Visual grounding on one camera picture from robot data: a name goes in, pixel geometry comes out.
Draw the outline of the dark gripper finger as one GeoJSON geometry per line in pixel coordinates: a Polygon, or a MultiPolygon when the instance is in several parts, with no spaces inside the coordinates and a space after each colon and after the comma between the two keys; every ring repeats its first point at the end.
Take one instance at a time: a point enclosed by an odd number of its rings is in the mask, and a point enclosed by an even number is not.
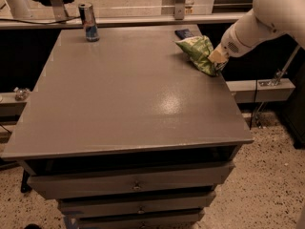
{"type": "Polygon", "coordinates": [[[226,62],[216,64],[216,65],[215,65],[215,73],[216,73],[217,75],[220,75],[221,72],[223,71],[223,69],[226,67],[226,65],[227,65],[226,62]]]}

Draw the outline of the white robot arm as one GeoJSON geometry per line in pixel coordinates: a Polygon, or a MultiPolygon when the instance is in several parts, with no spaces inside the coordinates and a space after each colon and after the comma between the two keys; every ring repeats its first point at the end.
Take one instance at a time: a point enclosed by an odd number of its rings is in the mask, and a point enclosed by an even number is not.
{"type": "Polygon", "coordinates": [[[305,48],[305,0],[253,0],[253,7],[232,24],[208,59],[217,69],[259,44],[290,35],[305,48]]]}

